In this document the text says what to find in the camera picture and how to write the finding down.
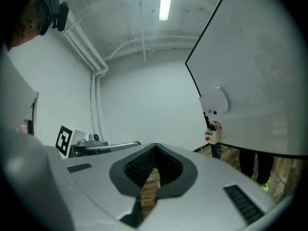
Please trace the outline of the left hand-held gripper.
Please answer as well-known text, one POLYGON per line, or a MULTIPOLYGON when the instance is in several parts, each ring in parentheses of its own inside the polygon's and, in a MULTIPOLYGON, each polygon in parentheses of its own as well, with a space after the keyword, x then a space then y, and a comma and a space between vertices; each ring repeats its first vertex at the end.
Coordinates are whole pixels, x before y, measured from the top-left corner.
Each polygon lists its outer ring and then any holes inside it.
POLYGON ((85 151, 120 151, 141 145, 138 141, 108 145, 98 134, 88 134, 68 125, 61 125, 58 132, 55 147, 58 149, 61 158, 76 157, 77 153, 73 146, 85 147, 85 151))

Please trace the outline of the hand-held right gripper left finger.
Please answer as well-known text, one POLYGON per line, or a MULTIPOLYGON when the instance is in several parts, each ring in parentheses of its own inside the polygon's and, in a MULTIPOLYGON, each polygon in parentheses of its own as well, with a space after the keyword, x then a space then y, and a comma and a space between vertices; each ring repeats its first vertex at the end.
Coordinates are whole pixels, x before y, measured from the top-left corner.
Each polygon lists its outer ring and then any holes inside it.
POLYGON ((85 194, 117 220, 145 219, 156 205, 154 153, 146 145, 64 160, 85 194))

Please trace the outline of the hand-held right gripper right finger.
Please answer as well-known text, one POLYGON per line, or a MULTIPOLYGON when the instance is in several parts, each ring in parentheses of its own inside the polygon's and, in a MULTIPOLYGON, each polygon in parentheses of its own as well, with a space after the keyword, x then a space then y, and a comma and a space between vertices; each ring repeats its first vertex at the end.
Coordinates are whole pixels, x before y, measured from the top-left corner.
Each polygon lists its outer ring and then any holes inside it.
POLYGON ((264 214, 276 206, 261 186, 224 161, 175 146, 166 147, 191 160, 198 175, 181 197, 158 200, 142 228, 244 228, 245 219, 224 190, 232 185, 239 186, 264 214))

